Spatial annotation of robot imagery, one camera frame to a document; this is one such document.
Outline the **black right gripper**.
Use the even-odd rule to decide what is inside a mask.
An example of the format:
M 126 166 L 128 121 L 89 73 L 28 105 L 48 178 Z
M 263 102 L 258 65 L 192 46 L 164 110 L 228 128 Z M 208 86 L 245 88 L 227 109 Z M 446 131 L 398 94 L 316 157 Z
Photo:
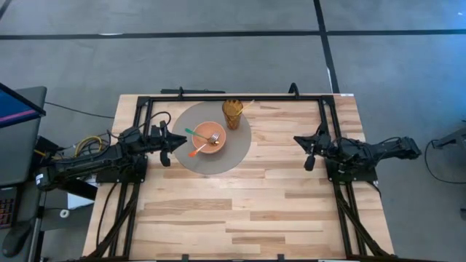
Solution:
M 326 156 L 328 153 L 328 148 L 321 148 L 319 147 L 316 142 L 317 142 L 317 137 L 321 133 L 328 133 L 328 128 L 321 123 L 319 127 L 317 128 L 316 132 L 314 135 L 310 136 L 294 136 L 293 139 L 303 148 L 303 150 L 308 153 L 307 160 L 305 161 L 304 164 L 304 169 L 305 170 L 313 170 L 315 166 L 315 155 L 319 156 Z

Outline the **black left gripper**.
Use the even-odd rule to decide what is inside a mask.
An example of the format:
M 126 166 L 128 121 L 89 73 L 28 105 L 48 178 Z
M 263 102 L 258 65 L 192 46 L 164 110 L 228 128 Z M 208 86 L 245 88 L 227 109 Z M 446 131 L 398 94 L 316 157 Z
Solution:
M 150 132 L 146 136 L 146 151 L 150 154 L 159 151 L 159 160 L 163 167 L 170 166 L 170 159 L 168 157 L 169 151 L 174 151 L 178 147 L 187 142 L 186 136 L 177 135 L 174 133 L 167 134 L 167 123 L 160 122 L 159 126 L 162 137 L 159 140 L 151 140 Z

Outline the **green handled fork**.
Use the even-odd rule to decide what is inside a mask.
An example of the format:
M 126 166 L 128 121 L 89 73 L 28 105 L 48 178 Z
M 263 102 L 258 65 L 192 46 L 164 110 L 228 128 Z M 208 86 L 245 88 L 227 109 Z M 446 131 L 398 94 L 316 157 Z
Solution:
M 197 136 L 197 137 L 200 137 L 200 138 L 203 138 L 205 139 L 209 144 L 211 145 L 218 145 L 219 142 L 218 142 L 218 138 L 220 136 L 220 134 L 218 132 L 212 134 L 209 138 L 208 137 L 205 137 L 204 135 L 201 135 L 193 130 L 190 130 L 189 128 L 186 128 L 185 131 L 191 135 L 194 135 L 194 136 Z

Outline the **orange handled fork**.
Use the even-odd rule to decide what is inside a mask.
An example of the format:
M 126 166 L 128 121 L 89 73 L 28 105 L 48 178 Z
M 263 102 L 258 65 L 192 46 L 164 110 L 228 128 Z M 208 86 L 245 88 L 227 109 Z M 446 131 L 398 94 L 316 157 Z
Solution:
M 220 136 L 220 133 L 216 132 L 213 135 L 211 135 L 209 138 L 206 138 L 206 143 L 204 145 L 200 146 L 199 148 L 197 148 L 196 150 L 192 151 L 189 154 L 189 156 L 190 157 L 196 156 L 207 144 L 217 146 L 219 144 L 219 142 L 218 142 L 219 136 Z

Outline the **terracotta bowl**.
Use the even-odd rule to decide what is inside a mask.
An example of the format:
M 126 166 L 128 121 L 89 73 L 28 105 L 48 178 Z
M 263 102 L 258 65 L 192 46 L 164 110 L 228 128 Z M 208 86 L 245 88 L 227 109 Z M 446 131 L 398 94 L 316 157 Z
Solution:
M 191 136 L 191 141 L 196 149 L 201 148 L 203 146 L 203 148 L 199 150 L 199 153 L 218 153 L 226 143 L 226 131 L 217 122 L 203 122 L 201 124 L 198 124 L 195 127 L 194 132 L 202 136 Z M 219 137 L 217 138 L 217 144 L 214 145 L 212 143 L 209 143 L 207 141 L 207 138 L 210 138 L 212 135 L 215 135 L 217 133 L 219 134 Z

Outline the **black clamp bar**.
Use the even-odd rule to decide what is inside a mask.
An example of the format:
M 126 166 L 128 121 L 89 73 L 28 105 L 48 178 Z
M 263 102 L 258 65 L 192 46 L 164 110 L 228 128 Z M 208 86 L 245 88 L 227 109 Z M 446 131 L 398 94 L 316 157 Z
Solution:
M 161 89 L 160 93 L 163 95 L 185 95 L 185 94 L 224 94 L 225 91 L 221 90 L 193 90 L 193 89 L 184 89 L 183 87 L 179 87 L 176 89 Z

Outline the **round grey placemat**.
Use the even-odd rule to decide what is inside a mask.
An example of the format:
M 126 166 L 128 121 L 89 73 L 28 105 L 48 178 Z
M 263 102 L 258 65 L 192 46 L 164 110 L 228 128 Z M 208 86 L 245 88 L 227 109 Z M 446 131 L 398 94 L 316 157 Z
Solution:
M 231 130 L 226 125 L 222 111 L 222 102 L 202 102 L 186 109 L 175 121 L 172 132 L 185 135 L 187 142 L 174 151 L 175 157 L 186 169 L 203 175 L 214 175 L 236 167 L 249 151 L 252 132 L 248 120 L 241 116 L 240 125 Z M 226 131 L 226 143 L 215 154 L 198 153 L 194 157 L 189 154 L 196 150 L 191 141 L 191 134 L 185 131 L 195 129 L 203 122 L 217 122 Z

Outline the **amber faceted glass tumbler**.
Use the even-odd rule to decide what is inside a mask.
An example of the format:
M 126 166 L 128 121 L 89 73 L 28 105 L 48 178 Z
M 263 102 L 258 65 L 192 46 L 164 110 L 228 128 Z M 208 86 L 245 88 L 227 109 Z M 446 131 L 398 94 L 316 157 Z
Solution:
M 243 104 L 239 100 L 226 100 L 223 103 L 222 111 L 229 129 L 236 130 L 239 127 L 242 109 Z

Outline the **white sheet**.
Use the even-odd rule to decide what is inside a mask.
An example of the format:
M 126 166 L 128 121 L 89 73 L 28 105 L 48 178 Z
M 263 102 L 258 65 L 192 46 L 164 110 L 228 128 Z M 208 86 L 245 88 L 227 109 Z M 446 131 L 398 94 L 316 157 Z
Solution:
M 92 205 L 98 188 L 84 181 L 76 180 L 71 183 L 68 191 L 68 208 L 74 209 Z

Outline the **grey stand foot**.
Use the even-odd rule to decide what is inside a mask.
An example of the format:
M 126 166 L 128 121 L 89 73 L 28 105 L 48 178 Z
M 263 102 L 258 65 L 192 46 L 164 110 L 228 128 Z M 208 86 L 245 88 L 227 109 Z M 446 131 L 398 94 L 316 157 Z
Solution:
M 444 146 L 456 144 L 466 151 L 466 127 L 463 127 L 451 134 L 446 135 L 433 142 L 433 148 L 441 149 Z

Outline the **blue screen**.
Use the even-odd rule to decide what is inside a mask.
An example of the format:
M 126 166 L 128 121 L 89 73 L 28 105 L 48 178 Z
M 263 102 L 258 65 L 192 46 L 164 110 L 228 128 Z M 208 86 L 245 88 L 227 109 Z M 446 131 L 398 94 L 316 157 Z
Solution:
M 47 113 L 0 82 L 0 128 L 41 118 Z

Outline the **black keyboard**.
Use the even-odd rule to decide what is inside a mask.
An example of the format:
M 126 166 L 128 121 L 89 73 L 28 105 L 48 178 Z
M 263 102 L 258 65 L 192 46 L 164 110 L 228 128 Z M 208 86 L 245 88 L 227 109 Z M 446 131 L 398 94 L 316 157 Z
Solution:
M 0 199 L 0 229 L 9 228 L 13 224 L 15 200 L 13 198 Z

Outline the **black computer mouse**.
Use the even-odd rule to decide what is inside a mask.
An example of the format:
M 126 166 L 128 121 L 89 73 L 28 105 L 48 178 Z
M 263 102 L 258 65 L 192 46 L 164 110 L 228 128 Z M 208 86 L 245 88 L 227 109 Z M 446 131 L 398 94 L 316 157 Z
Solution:
M 6 258 L 12 258 L 16 256 L 23 249 L 25 241 L 28 238 L 30 232 L 30 221 L 21 221 L 13 226 L 2 242 L 2 255 Z

